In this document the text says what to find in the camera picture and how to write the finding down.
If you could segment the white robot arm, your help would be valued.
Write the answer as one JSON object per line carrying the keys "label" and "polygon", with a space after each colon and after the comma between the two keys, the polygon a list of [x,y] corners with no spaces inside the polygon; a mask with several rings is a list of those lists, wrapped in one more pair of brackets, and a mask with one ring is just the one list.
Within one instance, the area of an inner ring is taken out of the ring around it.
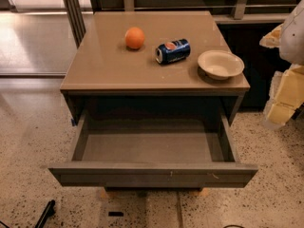
{"label": "white robot arm", "polygon": [[263,111],[265,126],[279,129],[304,103],[304,0],[281,25],[263,36],[259,44],[277,48],[280,58],[291,64],[284,72],[275,72],[270,99]]}

